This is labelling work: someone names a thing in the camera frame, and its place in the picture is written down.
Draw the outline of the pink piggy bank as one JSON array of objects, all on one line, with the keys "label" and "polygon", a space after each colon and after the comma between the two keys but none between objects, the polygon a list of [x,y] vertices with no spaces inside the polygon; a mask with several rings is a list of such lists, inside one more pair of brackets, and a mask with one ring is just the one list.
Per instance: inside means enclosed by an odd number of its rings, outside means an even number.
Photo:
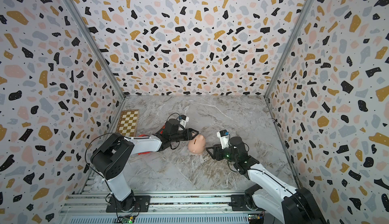
[{"label": "pink piggy bank", "polygon": [[203,135],[197,135],[194,139],[188,142],[188,150],[190,153],[200,155],[205,150],[206,138]]}]

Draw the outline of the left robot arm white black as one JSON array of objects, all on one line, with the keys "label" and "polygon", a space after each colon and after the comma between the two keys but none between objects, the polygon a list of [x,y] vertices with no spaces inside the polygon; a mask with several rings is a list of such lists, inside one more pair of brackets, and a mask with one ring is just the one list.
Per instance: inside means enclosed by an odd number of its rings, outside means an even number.
[{"label": "left robot arm white black", "polygon": [[174,149],[172,143],[190,141],[199,131],[186,128],[188,117],[169,119],[156,133],[149,136],[129,137],[119,133],[109,133],[106,141],[90,157],[90,168],[100,174],[107,184],[111,198],[110,207],[117,212],[130,212],[140,207],[124,176],[128,159],[137,154],[161,152]]}]

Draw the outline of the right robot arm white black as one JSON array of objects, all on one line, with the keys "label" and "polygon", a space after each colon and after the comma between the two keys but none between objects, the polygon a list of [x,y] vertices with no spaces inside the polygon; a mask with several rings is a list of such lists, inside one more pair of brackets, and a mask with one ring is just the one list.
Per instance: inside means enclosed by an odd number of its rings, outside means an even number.
[{"label": "right robot arm white black", "polygon": [[236,137],[222,136],[221,143],[207,147],[206,151],[216,161],[227,160],[234,171],[252,181],[241,200],[231,203],[234,208],[262,209],[283,224],[326,223],[312,193],[297,188],[270,173],[258,160],[249,155],[246,144]]}]

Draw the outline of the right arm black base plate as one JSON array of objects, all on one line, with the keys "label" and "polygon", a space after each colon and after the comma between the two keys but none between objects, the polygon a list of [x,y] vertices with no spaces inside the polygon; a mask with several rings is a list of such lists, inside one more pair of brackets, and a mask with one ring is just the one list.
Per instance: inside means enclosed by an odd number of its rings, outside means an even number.
[{"label": "right arm black base plate", "polygon": [[256,206],[251,195],[231,195],[229,206],[233,211],[266,211]]}]

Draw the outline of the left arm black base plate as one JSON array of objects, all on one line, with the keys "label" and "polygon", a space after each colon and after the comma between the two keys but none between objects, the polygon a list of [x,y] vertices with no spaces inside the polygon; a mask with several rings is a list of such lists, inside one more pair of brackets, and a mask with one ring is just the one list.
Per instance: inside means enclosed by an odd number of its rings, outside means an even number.
[{"label": "left arm black base plate", "polygon": [[148,212],[151,196],[129,196],[124,201],[118,201],[115,197],[110,197],[106,208],[107,213],[131,214]]}]

